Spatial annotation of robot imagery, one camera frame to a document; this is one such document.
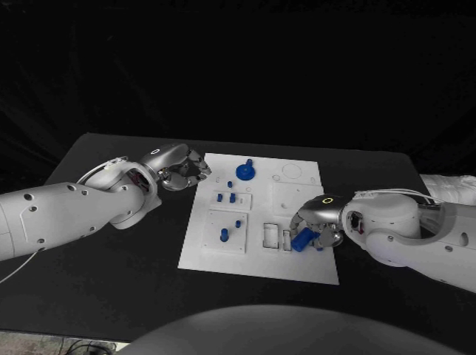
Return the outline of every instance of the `floor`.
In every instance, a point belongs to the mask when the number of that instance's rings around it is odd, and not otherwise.
[[[74,338],[0,331],[0,355],[66,355],[70,345],[77,341],[79,339]],[[125,343],[81,339],[76,346],[90,345],[90,343],[114,351],[119,351],[127,345]],[[83,355],[86,350],[87,347],[84,346],[68,354]]]

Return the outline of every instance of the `black table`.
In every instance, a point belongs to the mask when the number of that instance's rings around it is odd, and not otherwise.
[[[86,134],[48,183],[76,182],[114,157],[172,140]],[[427,193],[407,155],[257,144],[184,141],[199,152],[317,161],[325,191],[407,188]],[[40,253],[0,285],[0,329],[132,342],[168,322],[215,308],[286,304],[343,311],[391,323],[476,354],[476,294],[408,268],[378,263],[350,242],[335,249],[340,285],[176,268],[195,188],[161,189],[162,206],[126,230],[110,225]],[[27,257],[0,263],[0,279]]]

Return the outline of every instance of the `blue knob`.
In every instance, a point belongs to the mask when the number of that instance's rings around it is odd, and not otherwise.
[[[299,235],[293,238],[293,241],[290,242],[290,246],[293,247],[293,250],[302,251],[304,247],[309,245],[310,240],[317,236],[319,233],[310,231],[307,227],[303,228],[303,230],[299,232]]]
[[[225,228],[221,229],[220,240],[225,242],[228,240],[228,230]]]
[[[235,176],[238,179],[248,181],[254,178],[256,176],[256,170],[253,168],[253,162],[251,159],[245,161],[245,164],[238,165],[235,169]]]

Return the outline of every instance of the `black background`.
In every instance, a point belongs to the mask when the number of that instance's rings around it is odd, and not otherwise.
[[[476,176],[476,2],[86,2],[0,2],[0,193],[86,132],[402,152]]]

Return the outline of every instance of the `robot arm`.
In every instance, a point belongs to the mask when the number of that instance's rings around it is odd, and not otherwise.
[[[359,192],[350,201],[317,196],[293,218],[290,235],[294,237],[304,220],[316,233],[309,242],[315,248],[338,245],[338,233],[345,233],[385,265],[407,266],[476,293],[476,206],[418,205],[405,193]]]
[[[188,161],[198,176],[185,177]],[[158,182],[178,191],[209,173],[198,153],[175,143],[155,149],[139,163],[126,157],[112,159],[77,183],[0,195],[0,261],[89,236],[107,223],[117,229],[130,227],[161,205]]]

